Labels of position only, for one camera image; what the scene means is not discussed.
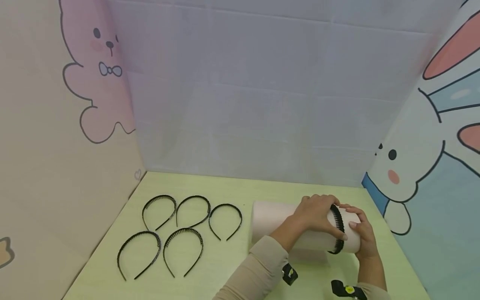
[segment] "black headband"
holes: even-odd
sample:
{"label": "black headband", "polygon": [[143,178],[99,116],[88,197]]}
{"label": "black headband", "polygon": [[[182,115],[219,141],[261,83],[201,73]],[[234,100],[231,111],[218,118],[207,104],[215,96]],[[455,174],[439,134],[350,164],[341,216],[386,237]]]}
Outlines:
{"label": "black headband", "polygon": [[120,271],[121,276],[123,277],[123,279],[124,279],[125,281],[127,281],[127,279],[125,278],[125,275],[123,274],[123,272],[121,271],[121,268],[120,268],[120,254],[121,254],[121,252],[123,251],[123,249],[125,248],[125,246],[126,246],[131,240],[133,240],[134,238],[136,238],[136,237],[138,237],[138,236],[140,236],[140,235],[142,235],[142,234],[151,234],[151,235],[153,235],[153,236],[155,237],[155,239],[156,239],[156,245],[157,245],[157,247],[158,247],[158,251],[157,251],[155,257],[153,258],[152,262],[151,262],[143,271],[141,271],[140,274],[138,274],[138,275],[134,278],[134,280],[137,279],[138,277],[140,277],[141,274],[143,274],[151,265],[153,265],[153,263],[156,261],[158,255],[160,254],[160,249],[162,248],[162,242],[161,242],[160,237],[158,236],[158,234],[156,234],[155,232],[152,232],[152,231],[140,231],[140,232],[135,233],[135,234],[132,235],[131,237],[129,237],[128,240],[126,240],[126,241],[123,243],[123,245],[120,247],[119,253],[118,253],[118,255],[117,255],[117,267],[118,267],[118,269],[119,269],[119,271]]}
{"label": "black headband", "polygon": [[190,267],[190,269],[188,269],[188,271],[185,273],[185,275],[183,275],[183,277],[185,277],[193,269],[195,264],[198,262],[198,260],[202,256],[202,253],[204,252],[204,239],[202,239],[202,236],[200,235],[200,233],[197,230],[188,227],[188,228],[180,228],[179,230],[172,233],[168,237],[167,241],[165,242],[165,246],[163,247],[163,261],[165,262],[165,265],[167,266],[167,269],[170,271],[170,274],[172,274],[173,278],[175,278],[175,275],[173,275],[173,272],[172,272],[172,270],[170,270],[170,267],[167,264],[167,260],[165,259],[165,249],[168,247],[168,245],[170,244],[170,242],[172,241],[172,239],[174,237],[176,237],[177,235],[179,235],[181,233],[185,233],[185,232],[190,232],[190,233],[195,234],[198,237],[198,240],[200,241],[200,245],[201,245],[202,249],[200,250],[200,254],[198,255],[197,260],[193,263],[193,265]]}
{"label": "black headband", "polygon": [[196,195],[196,196],[190,196],[190,197],[186,198],[185,200],[183,200],[182,202],[180,202],[179,206],[177,207],[177,215],[175,216],[175,222],[176,222],[176,224],[177,224],[177,227],[179,226],[179,210],[180,210],[180,206],[181,206],[182,204],[184,204],[187,200],[194,199],[194,198],[203,199],[203,200],[207,203],[207,215],[205,216],[205,218],[204,218],[202,221],[200,221],[200,222],[198,222],[198,223],[196,223],[196,224],[193,224],[193,225],[191,225],[191,226],[188,226],[188,227],[189,227],[189,228],[193,228],[193,227],[195,227],[195,226],[197,226],[197,225],[199,225],[199,224],[202,224],[203,222],[205,222],[205,220],[208,219],[208,216],[210,215],[210,208],[211,208],[211,207],[210,207],[210,202],[208,201],[208,199],[205,198],[205,197],[203,197],[203,196],[198,196],[198,195]]}
{"label": "black headband", "polygon": [[213,234],[215,234],[216,238],[219,239],[219,240],[222,240],[222,239],[213,230],[212,224],[210,223],[210,219],[212,218],[214,211],[216,211],[216,209],[220,208],[220,207],[232,207],[237,211],[237,213],[239,213],[239,216],[240,216],[240,224],[237,227],[237,229],[235,229],[235,231],[227,238],[227,240],[229,240],[240,229],[243,218],[242,218],[242,215],[241,215],[241,211],[235,205],[232,205],[230,203],[223,203],[223,204],[219,204],[219,205],[215,206],[215,208],[212,209],[212,212],[210,213],[210,216],[208,217],[208,226],[210,227],[210,230],[213,232]]}
{"label": "black headband", "polygon": [[162,227],[163,225],[165,225],[165,223],[167,223],[170,219],[172,219],[173,215],[175,214],[175,211],[177,210],[177,202],[175,201],[175,199],[173,199],[172,196],[169,196],[169,195],[159,195],[157,197],[153,197],[152,199],[150,199],[144,206],[143,210],[142,210],[142,220],[144,221],[144,224],[145,224],[145,227],[148,229],[148,226],[147,226],[147,223],[145,222],[145,217],[144,217],[144,214],[145,214],[145,210],[147,210],[147,208],[152,205],[153,202],[157,201],[157,200],[160,200],[160,199],[169,199],[170,201],[173,202],[173,212],[172,214],[168,217],[168,219],[165,220],[165,222],[163,222],[162,224],[160,224],[160,226],[158,226],[155,230],[158,230],[160,227]]}
{"label": "black headband", "polygon": [[[330,206],[330,210],[332,211],[333,213],[333,217],[335,219],[335,224],[336,224],[336,227],[338,229],[340,229],[340,231],[342,231],[343,233],[345,233],[345,228],[343,227],[343,219],[342,219],[342,214],[340,213],[340,211],[338,210],[338,207],[335,205],[335,204],[332,204],[332,206]],[[331,254],[339,254],[340,251],[343,250],[343,240],[339,240],[337,239],[336,242],[335,242],[335,250],[334,251],[329,251],[328,253],[331,253]]]}

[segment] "sleeve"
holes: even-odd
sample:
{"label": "sleeve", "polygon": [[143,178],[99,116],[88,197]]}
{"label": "sleeve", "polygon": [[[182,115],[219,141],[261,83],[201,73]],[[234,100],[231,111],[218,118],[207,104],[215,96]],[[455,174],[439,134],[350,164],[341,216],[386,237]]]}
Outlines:
{"label": "sleeve", "polygon": [[269,236],[261,238],[213,300],[261,300],[282,279],[288,253]]}
{"label": "sleeve", "polygon": [[387,291],[376,287],[374,285],[359,282],[357,287],[363,289],[363,292],[367,296],[368,300],[391,300],[390,295]]}

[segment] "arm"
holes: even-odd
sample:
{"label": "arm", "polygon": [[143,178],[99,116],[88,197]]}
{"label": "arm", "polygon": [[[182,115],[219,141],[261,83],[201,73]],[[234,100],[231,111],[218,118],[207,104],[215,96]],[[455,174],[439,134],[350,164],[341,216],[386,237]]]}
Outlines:
{"label": "arm", "polygon": [[357,286],[363,289],[369,299],[390,299],[387,293],[384,266],[378,253],[372,225],[361,209],[348,204],[341,204],[340,207],[345,208],[349,213],[357,214],[360,219],[358,224],[349,223],[352,230],[360,235],[360,250],[355,254],[360,263]]}
{"label": "arm", "polygon": [[366,283],[387,291],[384,266],[380,256],[359,260],[359,283]]}
{"label": "arm", "polygon": [[344,238],[343,232],[330,224],[327,213],[334,196],[305,196],[295,213],[270,234],[261,238],[247,258],[233,272],[213,300],[261,300],[281,281],[288,252],[306,230],[317,230]]}

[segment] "tabletop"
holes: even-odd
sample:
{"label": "tabletop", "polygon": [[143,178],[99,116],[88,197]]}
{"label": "tabletop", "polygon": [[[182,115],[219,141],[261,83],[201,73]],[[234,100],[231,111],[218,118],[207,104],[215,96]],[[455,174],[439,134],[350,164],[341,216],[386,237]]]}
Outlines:
{"label": "tabletop", "polygon": [[[125,247],[120,258],[127,279],[124,281],[117,268],[119,249],[130,236],[146,230],[142,209],[148,200],[161,194],[174,197],[177,204],[188,196],[201,195],[209,200],[212,209],[222,203],[233,204],[242,212],[242,226],[229,241],[225,241],[240,221],[238,213],[228,208],[218,210],[212,217],[212,227],[222,237],[222,241],[210,231],[208,222],[196,226],[195,229],[203,238],[204,251],[198,263],[185,277],[183,274],[198,257],[200,243],[193,234],[176,236],[165,253],[168,265],[175,275],[173,278],[163,261],[163,243],[178,228],[193,225],[206,215],[206,204],[203,201],[194,199],[185,202],[178,214],[179,227],[175,224],[174,216],[156,231],[162,240],[162,252],[156,262],[136,280],[133,278],[156,255],[156,241],[153,236],[142,235]],[[211,299],[248,254],[253,202],[298,203],[302,196],[312,194],[333,194],[340,202],[365,211],[375,231],[392,299],[429,299],[373,200],[363,188],[159,172],[147,172],[64,299]],[[153,230],[172,212],[171,201],[156,201],[146,210],[145,223]],[[355,285],[358,262],[353,254],[348,253],[328,254],[327,259],[328,263],[323,265],[295,265],[299,279],[291,287],[280,283],[267,299],[338,299],[332,294],[330,281],[339,279],[345,284]]]}

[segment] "bow tie drawing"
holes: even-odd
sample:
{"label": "bow tie drawing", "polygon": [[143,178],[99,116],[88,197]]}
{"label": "bow tie drawing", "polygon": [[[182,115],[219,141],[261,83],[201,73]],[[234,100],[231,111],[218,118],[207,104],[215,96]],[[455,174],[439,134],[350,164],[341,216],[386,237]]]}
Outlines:
{"label": "bow tie drawing", "polygon": [[100,69],[100,74],[102,74],[102,76],[107,76],[108,74],[114,74],[115,76],[120,77],[122,74],[122,69],[120,66],[114,66],[112,68],[107,66],[103,62],[100,62],[98,64],[98,68]]}

